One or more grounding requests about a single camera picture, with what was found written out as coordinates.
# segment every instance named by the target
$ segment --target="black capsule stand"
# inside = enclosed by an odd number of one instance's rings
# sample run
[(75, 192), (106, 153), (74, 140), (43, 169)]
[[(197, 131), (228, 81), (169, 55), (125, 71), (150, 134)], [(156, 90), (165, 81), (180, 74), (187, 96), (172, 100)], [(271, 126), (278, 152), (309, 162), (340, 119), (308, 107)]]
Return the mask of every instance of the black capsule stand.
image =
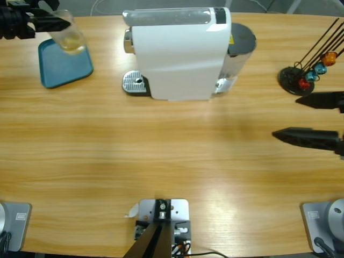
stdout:
[[(338, 47), (344, 42), (344, 29), (340, 30), (344, 25), (342, 22), (334, 32), (327, 38), (327, 40), (322, 44), (322, 46), (316, 51), (316, 53), (311, 57), (306, 64), (303, 64), (305, 58), (315, 49), (316, 45), (321, 42), (321, 40), (326, 36), (326, 34), (331, 30), (331, 28), (339, 20), (337, 18), (331, 26), (326, 30), (326, 32), (320, 37), (320, 39), (314, 44), (314, 46), (307, 52), (307, 54), (299, 61), (294, 64), (293, 67), (286, 67), (282, 69), (277, 76), (278, 83), (287, 92), (298, 95), (305, 96), (310, 94), (314, 90), (314, 82), (307, 81), (305, 87), (301, 87), (299, 80), (305, 80), (305, 75), (313, 70), (314, 65), (321, 61), (321, 58), (328, 52), (334, 52)], [(336, 58), (338, 58), (344, 52), (344, 48), (337, 53)]]

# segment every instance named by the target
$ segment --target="wood grain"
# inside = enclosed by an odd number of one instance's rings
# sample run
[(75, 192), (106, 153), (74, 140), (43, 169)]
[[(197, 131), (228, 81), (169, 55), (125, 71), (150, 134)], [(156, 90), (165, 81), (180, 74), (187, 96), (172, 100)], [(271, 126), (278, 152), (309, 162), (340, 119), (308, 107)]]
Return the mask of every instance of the wood grain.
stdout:
[[(136, 69), (121, 17), (77, 18), (94, 73), (54, 90), (40, 84), (37, 47), (0, 41), (0, 199), (33, 206), (24, 250), (123, 256), (144, 198), (186, 198), (193, 251), (229, 256), (309, 252), (300, 204), (344, 197), (344, 162), (284, 144), (289, 126), (340, 130), (337, 110), (314, 110), (277, 83), (333, 17), (233, 14), (257, 49), (234, 88), (204, 102), (130, 97)], [(344, 59), (317, 82), (343, 90)]]

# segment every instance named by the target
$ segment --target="sticker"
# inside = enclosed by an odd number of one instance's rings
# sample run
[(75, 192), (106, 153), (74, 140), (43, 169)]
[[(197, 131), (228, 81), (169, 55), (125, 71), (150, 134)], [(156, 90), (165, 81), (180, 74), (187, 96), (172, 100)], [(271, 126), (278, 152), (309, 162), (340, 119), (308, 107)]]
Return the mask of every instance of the sticker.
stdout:
[(308, 212), (308, 217), (310, 219), (319, 219), (320, 218), (319, 212), (318, 211), (309, 211)]
[(233, 35), (231, 35), (230, 37), (230, 45), (233, 45), (234, 44), (234, 38), (233, 38)]
[(17, 213), (16, 220), (26, 220), (27, 213)]

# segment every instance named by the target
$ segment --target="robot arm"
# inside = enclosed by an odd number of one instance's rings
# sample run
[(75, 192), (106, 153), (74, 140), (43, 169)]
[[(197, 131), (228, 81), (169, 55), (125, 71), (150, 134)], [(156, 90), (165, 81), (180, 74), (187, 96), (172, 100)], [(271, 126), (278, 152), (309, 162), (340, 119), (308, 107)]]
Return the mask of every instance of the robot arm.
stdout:
[[(31, 39), (36, 32), (62, 31), (70, 26), (68, 21), (40, 9), (40, 0), (0, 0), (0, 39)], [(53, 10), (59, 0), (43, 0)], [(27, 25), (33, 23), (35, 30)]]

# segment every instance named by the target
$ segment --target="metal plate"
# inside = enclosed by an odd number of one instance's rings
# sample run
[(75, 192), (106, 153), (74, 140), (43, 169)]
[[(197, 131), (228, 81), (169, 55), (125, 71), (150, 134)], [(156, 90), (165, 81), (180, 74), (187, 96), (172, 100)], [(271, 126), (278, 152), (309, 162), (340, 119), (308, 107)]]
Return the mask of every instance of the metal plate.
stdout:
[(6, 217), (6, 209), (3, 203), (0, 203), (0, 233), (4, 230)]
[[(171, 220), (181, 221), (190, 220), (189, 218), (189, 202), (185, 199), (171, 199)], [(139, 203), (138, 220), (143, 222), (153, 222), (155, 208), (155, 199), (144, 199)]]
[(123, 76), (122, 88), (130, 93), (147, 93), (144, 78), (137, 70), (129, 71)]
[(29, 203), (3, 203), (7, 210), (4, 230), (12, 234), (9, 251), (19, 251), (24, 243), (31, 206)]
[(327, 209), (331, 202), (305, 203), (302, 205), (302, 212), (306, 221), (308, 237), (311, 249), (320, 254), (323, 251), (314, 243), (316, 237), (323, 239), (332, 250), (334, 250), (332, 238), (327, 231)]

